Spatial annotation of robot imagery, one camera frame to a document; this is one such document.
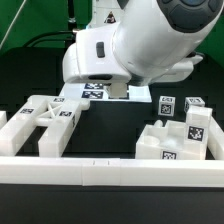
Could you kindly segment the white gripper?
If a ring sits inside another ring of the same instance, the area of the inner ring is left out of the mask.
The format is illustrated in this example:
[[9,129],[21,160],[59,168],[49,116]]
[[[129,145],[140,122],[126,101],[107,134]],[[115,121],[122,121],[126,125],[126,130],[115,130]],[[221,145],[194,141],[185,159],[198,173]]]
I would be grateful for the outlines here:
[[169,28],[121,24],[82,30],[63,58],[66,83],[152,84],[186,79],[203,56]]

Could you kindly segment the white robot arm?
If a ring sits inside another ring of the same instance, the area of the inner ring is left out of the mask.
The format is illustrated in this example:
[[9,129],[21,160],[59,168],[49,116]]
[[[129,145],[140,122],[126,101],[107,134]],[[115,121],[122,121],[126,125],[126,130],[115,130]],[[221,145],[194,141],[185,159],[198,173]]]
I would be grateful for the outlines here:
[[112,23],[77,32],[63,58],[63,79],[136,86],[182,81],[202,59],[193,51],[223,9],[224,0],[126,0]]

